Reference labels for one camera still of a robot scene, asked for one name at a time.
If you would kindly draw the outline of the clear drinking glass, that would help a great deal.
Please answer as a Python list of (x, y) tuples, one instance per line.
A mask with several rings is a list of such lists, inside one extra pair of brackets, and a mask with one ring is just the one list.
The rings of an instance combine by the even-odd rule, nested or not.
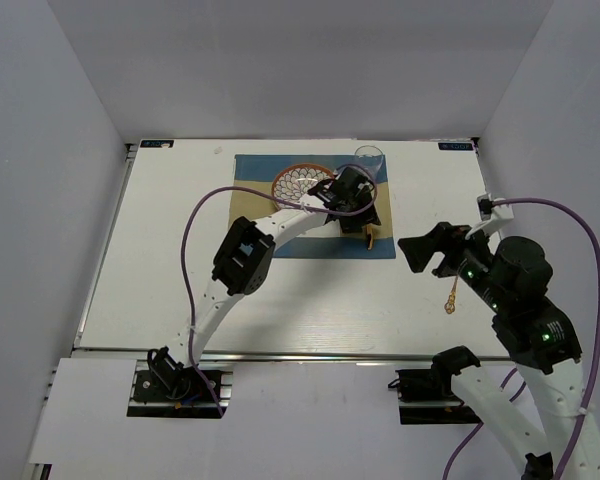
[(384, 158), (384, 153), (374, 145), (360, 146), (354, 152), (354, 163), (364, 169), (374, 181), (378, 178)]

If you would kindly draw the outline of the gold knife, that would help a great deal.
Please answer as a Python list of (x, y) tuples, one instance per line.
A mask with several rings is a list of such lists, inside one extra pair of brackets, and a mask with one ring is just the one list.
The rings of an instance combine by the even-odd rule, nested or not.
[(373, 249), (374, 240), (375, 240), (374, 226), (372, 224), (367, 224), (365, 226), (365, 244), (366, 244), (366, 249), (368, 251)]

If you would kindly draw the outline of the patterned ceramic plate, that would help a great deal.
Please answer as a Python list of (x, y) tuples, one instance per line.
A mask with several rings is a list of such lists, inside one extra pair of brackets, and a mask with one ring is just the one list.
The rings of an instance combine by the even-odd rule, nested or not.
[[(312, 163), (291, 165), (275, 177), (271, 186), (271, 195), (277, 200), (297, 204), (301, 197), (320, 181), (333, 178), (333, 172), (321, 165)], [(279, 203), (277, 200), (274, 202), (277, 210), (289, 208), (289, 205)]]

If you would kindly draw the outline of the gold fork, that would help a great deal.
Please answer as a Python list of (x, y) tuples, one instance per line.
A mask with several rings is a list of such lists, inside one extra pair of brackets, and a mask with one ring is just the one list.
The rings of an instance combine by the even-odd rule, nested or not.
[(452, 315), (456, 311), (456, 296), (457, 296), (458, 282), (459, 282), (459, 276), (456, 275), (454, 277), (454, 281), (452, 284), (452, 288), (449, 292), (448, 298), (444, 304), (444, 311), (448, 315)]

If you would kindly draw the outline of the blue beige checked placemat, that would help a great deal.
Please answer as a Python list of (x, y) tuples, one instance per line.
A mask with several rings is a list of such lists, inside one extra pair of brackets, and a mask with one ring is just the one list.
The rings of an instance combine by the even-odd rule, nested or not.
[(276, 258), (393, 259), (385, 156), (235, 157), (229, 227), (270, 236)]

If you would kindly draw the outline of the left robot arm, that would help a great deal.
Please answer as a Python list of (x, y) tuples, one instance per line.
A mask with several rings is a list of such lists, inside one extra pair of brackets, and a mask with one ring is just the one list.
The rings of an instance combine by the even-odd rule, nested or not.
[[(256, 220), (244, 216), (234, 220), (213, 258), (203, 299), (197, 302), (187, 267), (189, 235), (203, 205), (215, 195), (233, 191), (268, 199), (281, 208)], [(376, 224), (377, 196), (373, 175), (357, 164), (337, 168), (333, 177), (313, 183), (297, 200), (242, 186), (220, 187), (204, 195), (187, 219), (180, 244), (180, 268), (190, 307), (189, 322), (178, 336), (183, 353), (174, 358), (165, 346), (147, 355), (148, 369), (160, 391), (173, 401), (204, 393), (216, 398), (215, 388), (199, 367), (202, 353), (230, 310), (264, 284), (274, 254), (291, 240), (330, 222), (355, 228)]]

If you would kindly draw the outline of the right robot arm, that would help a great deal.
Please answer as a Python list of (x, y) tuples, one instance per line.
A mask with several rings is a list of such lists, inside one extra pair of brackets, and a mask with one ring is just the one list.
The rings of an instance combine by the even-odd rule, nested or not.
[(420, 237), (398, 242), (410, 269), (433, 270), (467, 286), (492, 310), (492, 328), (533, 398), (539, 428), (490, 383), (466, 347), (437, 354), (431, 384), (441, 397), (458, 397), (496, 436), (524, 479), (600, 479), (600, 430), (582, 406), (582, 349), (571, 320), (547, 297), (553, 275), (542, 247), (507, 237), (496, 250), (481, 230), (438, 223)]

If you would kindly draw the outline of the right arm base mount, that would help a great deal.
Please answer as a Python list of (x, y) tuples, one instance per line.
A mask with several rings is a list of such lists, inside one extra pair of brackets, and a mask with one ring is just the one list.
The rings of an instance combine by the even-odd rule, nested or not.
[(475, 425), (480, 419), (427, 369), (402, 369), (387, 385), (398, 397), (401, 425)]

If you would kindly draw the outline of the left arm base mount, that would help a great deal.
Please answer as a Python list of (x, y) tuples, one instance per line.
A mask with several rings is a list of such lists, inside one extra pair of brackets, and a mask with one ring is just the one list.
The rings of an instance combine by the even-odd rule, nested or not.
[(191, 368), (186, 368), (175, 387), (167, 386), (147, 366), (137, 368), (133, 377), (126, 416), (153, 419), (212, 419), (226, 412), (231, 398), (229, 371), (203, 370), (207, 385)]

